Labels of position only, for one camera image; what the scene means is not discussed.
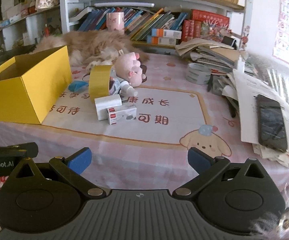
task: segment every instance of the table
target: table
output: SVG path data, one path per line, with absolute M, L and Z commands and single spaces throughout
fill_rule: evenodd
M 75 97 L 66 91 L 52 107 L 43 125 L 0 122 L 0 145 L 36 142 L 39 146 L 36 162 L 47 162 L 57 155 L 67 157 L 82 147 L 89 147 L 93 154 L 92 163 L 83 172 L 83 177 L 102 187 L 121 189 L 168 188 L 173 191 L 197 176 L 187 163 L 186 147 L 196 143 L 198 133 L 212 135 L 204 136 L 204 143 L 209 144 L 211 138 L 219 142 L 218 147 L 210 144 L 210 149 L 215 149 L 209 151 L 211 154 L 218 155 L 220 149 L 220 154 L 232 162 L 244 162 L 248 157 L 259 158 L 253 153 L 251 144 L 240 141 L 239 118 L 231 118 L 226 101 L 208 93 L 206 86 L 185 79 L 187 63 L 183 59 L 157 54 L 149 56 L 147 81 L 138 88 L 138 120 L 126 124 L 128 129 L 123 132 L 117 132 L 106 121 L 95 121 L 95 109 L 87 92 Z M 72 68 L 73 79 L 81 79 L 86 72 L 83 68 Z M 168 96 L 167 100 L 162 98 L 163 95 Z M 191 98 L 192 107 L 184 106 Z M 151 121 L 144 122 L 146 116 L 140 114 L 151 116 Z M 163 118 L 167 115 L 173 117 L 167 121 Z M 177 139 L 174 134 L 183 136 Z M 282 189 L 289 180 L 289 169 L 276 162 L 260 161 Z

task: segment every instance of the stuffed animal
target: stuffed animal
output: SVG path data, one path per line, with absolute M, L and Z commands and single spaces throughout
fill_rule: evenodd
M 116 75 L 129 82 L 132 87 L 141 85 L 146 75 L 142 73 L 138 53 L 127 53 L 119 56 L 114 63 Z

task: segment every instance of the white box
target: white box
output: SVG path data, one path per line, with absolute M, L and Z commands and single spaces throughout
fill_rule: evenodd
M 105 120 L 108 118 L 107 108 L 121 106 L 121 97 L 120 95 L 112 95 L 102 98 L 95 98 L 95 109 L 97 110 L 98 120 Z
M 123 104 L 122 106 L 108 108 L 107 111 L 109 124 L 134 120 L 137 117 L 137 108 L 135 104 Z

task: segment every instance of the orange cat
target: orange cat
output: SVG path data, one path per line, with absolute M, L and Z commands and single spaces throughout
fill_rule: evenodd
M 89 66 L 91 62 L 98 60 L 115 60 L 115 56 L 109 55 L 110 58 L 103 58 L 101 52 L 110 47 L 116 51 L 123 50 L 124 53 L 137 52 L 140 55 L 139 60 L 143 63 L 149 57 L 147 54 L 132 46 L 132 42 L 128 36 L 121 34 L 119 31 L 108 32 L 88 31 L 77 32 L 72 31 L 61 36 L 49 36 L 43 38 L 37 44 L 33 53 L 46 49 L 68 46 L 68 54 L 71 66 Z

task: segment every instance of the smartphone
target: smartphone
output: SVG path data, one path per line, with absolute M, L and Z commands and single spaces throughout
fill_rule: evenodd
M 285 153 L 288 149 L 286 128 L 279 102 L 257 96 L 259 144 Z

